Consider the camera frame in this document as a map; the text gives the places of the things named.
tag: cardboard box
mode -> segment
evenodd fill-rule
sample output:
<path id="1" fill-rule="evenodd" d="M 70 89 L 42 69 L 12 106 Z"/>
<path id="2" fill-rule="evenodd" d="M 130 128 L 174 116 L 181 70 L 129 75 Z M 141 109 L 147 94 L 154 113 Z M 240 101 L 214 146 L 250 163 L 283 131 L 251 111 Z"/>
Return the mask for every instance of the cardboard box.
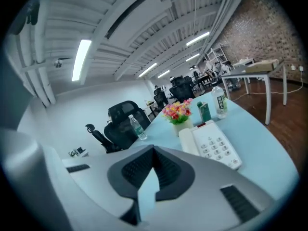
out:
<path id="1" fill-rule="evenodd" d="M 277 67 L 278 65 L 278 60 L 274 59 L 274 60 L 264 60 L 258 63 L 254 63 L 249 65 L 246 68 L 246 73 L 255 73 L 255 72 L 268 72 L 268 71 L 272 71 L 275 69 L 275 67 Z"/>

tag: flower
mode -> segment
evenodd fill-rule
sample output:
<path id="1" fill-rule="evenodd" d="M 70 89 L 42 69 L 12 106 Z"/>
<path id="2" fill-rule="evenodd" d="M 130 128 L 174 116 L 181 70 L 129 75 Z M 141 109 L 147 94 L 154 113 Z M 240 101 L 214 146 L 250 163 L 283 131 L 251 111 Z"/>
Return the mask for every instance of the flower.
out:
<path id="1" fill-rule="evenodd" d="M 163 116 L 173 124 L 180 124 L 185 122 L 192 114 L 189 105 L 193 99 L 187 99 L 183 103 L 176 102 L 168 104 L 163 110 Z"/>

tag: ceiling light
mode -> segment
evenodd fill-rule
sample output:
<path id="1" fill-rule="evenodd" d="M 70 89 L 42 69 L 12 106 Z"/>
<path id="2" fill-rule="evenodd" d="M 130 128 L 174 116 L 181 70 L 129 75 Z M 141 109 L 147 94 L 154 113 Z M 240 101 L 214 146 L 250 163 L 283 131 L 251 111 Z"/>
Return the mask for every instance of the ceiling light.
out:
<path id="1" fill-rule="evenodd" d="M 154 68 L 156 65 L 157 65 L 157 63 L 154 63 L 153 65 L 148 67 L 144 72 L 142 72 L 138 77 L 145 75 L 151 68 Z"/>
<path id="2" fill-rule="evenodd" d="M 162 73 L 160 76 L 158 76 L 157 78 L 160 78 L 161 76 L 163 76 L 163 75 L 165 75 L 165 74 L 167 74 L 167 73 L 169 73 L 170 72 L 170 70 L 167 70 L 166 72 L 164 72 L 164 73 Z"/>
<path id="3" fill-rule="evenodd" d="M 198 55 L 200 55 L 200 53 L 198 53 L 198 54 L 196 54 L 196 55 L 194 55 L 194 56 L 192 56 L 192 57 L 190 57 L 190 58 L 186 59 L 186 61 L 188 62 L 189 60 L 191 60 L 192 58 L 197 57 Z"/>
<path id="4" fill-rule="evenodd" d="M 86 40 L 86 39 L 80 41 L 75 59 L 72 81 L 79 80 L 83 62 L 85 61 L 86 54 L 88 52 L 91 43 L 92 43 L 91 40 Z"/>
<path id="5" fill-rule="evenodd" d="M 198 40 L 204 38 L 205 36 L 207 36 L 207 35 L 209 35 L 209 34 L 210 34 L 210 32 L 207 32 L 207 33 L 204 33 L 204 34 L 202 34 L 202 35 L 196 37 L 195 39 L 189 41 L 189 42 L 186 44 L 186 46 L 189 46 L 190 44 L 192 44 L 192 43 L 194 43 L 194 42 L 196 42 L 196 41 L 198 41 Z"/>

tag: telephone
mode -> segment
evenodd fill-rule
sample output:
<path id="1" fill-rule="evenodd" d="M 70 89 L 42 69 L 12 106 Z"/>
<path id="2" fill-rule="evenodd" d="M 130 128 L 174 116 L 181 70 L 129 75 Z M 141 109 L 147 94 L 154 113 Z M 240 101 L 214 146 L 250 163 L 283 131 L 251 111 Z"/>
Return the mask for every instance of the telephone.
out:
<path id="1" fill-rule="evenodd" d="M 179 137 L 184 152 L 213 159 L 232 169 L 242 165 L 234 147 L 213 120 L 199 128 L 185 128 Z"/>

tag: brick wall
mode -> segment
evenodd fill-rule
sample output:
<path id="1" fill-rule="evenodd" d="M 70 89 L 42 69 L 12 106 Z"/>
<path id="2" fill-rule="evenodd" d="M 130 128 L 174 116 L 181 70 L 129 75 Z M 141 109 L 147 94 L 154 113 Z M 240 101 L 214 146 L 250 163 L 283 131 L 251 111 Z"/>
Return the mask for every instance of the brick wall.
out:
<path id="1" fill-rule="evenodd" d="M 219 44 L 231 63 L 241 58 L 284 59 L 287 78 L 300 81 L 298 67 L 304 67 L 303 81 L 308 83 L 307 54 L 292 21 L 276 0 L 242 0 L 231 19 L 212 45 Z M 282 71 L 272 77 L 282 78 Z"/>

